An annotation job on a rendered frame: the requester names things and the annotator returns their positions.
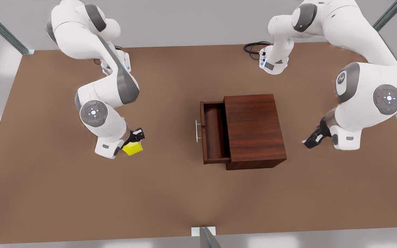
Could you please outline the brown wooden cabinet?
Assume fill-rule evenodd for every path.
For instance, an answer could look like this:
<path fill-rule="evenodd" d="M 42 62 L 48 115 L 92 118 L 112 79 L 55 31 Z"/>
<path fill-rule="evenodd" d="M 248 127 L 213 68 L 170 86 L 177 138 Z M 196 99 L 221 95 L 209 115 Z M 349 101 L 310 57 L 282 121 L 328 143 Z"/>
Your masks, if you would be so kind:
<path fill-rule="evenodd" d="M 287 159 L 272 94 L 224 97 L 230 161 L 226 169 L 274 168 Z"/>

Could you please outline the silver frame post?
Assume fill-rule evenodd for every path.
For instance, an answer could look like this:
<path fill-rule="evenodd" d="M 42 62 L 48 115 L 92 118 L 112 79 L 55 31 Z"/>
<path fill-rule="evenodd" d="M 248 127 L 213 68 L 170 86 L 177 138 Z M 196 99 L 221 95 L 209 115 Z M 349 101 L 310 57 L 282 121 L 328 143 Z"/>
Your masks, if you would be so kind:
<path fill-rule="evenodd" d="M 14 47 L 21 55 L 33 55 L 34 49 L 28 49 L 13 33 L 11 33 L 1 22 L 0 22 L 0 36 L 4 38 L 12 47 Z"/>
<path fill-rule="evenodd" d="M 216 240 L 216 227 L 192 227 L 192 236 L 200 237 L 200 248 L 222 248 Z"/>
<path fill-rule="evenodd" d="M 373 28 L 379 32 L 397 14 L 397 0 L 379 17 L 373 24 Z"/>

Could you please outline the yellow cube block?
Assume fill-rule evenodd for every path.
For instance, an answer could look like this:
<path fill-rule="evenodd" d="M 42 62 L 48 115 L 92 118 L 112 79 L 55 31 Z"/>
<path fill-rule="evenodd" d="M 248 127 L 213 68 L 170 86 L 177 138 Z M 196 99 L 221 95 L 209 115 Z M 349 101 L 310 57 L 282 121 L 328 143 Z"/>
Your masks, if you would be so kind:
<path fill-rule="evenodd" d="M 136 154 L 143 150 L 141 142 L 129 142 L 121 148 L 128 156 Z"/>

